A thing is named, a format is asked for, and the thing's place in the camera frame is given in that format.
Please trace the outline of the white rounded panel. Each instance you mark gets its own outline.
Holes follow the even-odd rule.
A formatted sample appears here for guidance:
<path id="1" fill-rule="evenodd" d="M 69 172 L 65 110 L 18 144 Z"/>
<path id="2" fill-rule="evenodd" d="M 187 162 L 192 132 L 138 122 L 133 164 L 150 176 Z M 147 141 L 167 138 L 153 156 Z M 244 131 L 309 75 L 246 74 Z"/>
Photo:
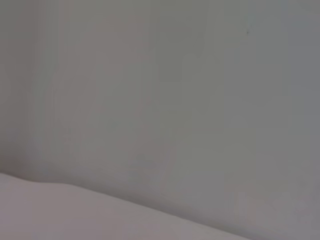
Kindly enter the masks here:
<path id="1" fill-rule="evenodd" d="M 0 173 L 0 240 L 248 240 L 103 193 Z"/>

